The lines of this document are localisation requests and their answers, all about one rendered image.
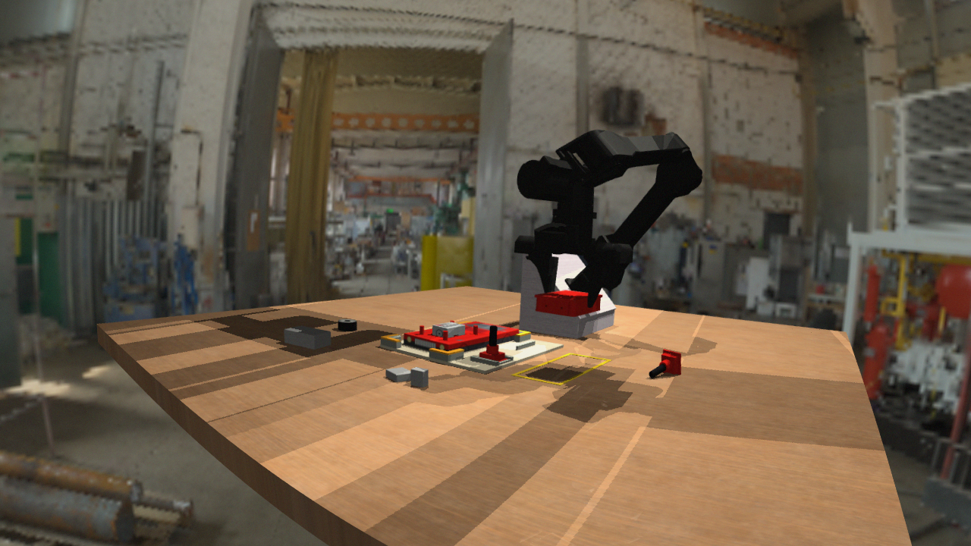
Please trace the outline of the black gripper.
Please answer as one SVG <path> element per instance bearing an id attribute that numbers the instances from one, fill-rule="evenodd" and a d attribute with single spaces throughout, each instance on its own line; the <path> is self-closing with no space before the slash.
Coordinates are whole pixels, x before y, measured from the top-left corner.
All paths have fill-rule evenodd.
<path id="1" fill-rule="evenodd" d="M 561 215 L 561 221 L 571 222 L 573 215 L 575 215 L 575 217 L 580 217 L 580 222 L 583 224 L 585 249 L 580 251 L 580 249 L 571 248 L 565 253 L 595 258 L 595 262 L 587 263 L 590 270 L 587 308 L 593 307 L 598 293 L 600 293 L 614 267 L 620 267 L 620 264 L 633 263 L 633 251 L 629 244 L 598 242 L 597 246 L 595 245 L 595 238 L 592 238 L 592 219 L 597 219 L 597 213 L 593 213 L 593 208 L 592 205 L 558 202 L 558 208 L 552 210 L 552 215 Z M 525 256 L 525 258 L 536 265 L 544 293 L 554 293 L 559 258 L 552 256 L 550 252 L 537 252 L 534 236 L 530 235 L 520 235 L 514 241 L 514 252 L 529 253 L 529 256 Z"/>

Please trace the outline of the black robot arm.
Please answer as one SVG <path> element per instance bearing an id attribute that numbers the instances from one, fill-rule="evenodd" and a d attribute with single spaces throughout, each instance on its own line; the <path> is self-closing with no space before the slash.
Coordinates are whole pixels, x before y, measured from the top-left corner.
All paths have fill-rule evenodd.
<path id="1" fill-rule="evenodd" d="M 634 245 L 658 220 L 661 213 L 679 196 L 687 196 L 702 183 L 702 170 L 682 138 L 670 132 L 648 137 L 621 137 L 609 130 L 593 129 L 561 146 L 559 158 L 544 155 L 528 160 L 517 175 L 521 196 L 571 204 L 594 205 L 594 189 L 628 168 L 659 165 L 655 184 L 614 233 L 600 236 L 598 242 Z M 581 165 L 573 156 L 578 153 Z M 579 221 L 578 221 L 579 219 Z M 552 216 L 551 224 L 534 230 L 536 251 L 565 253 L 585 246 L 585 231 L 580 217 L 561 221 Z"/>

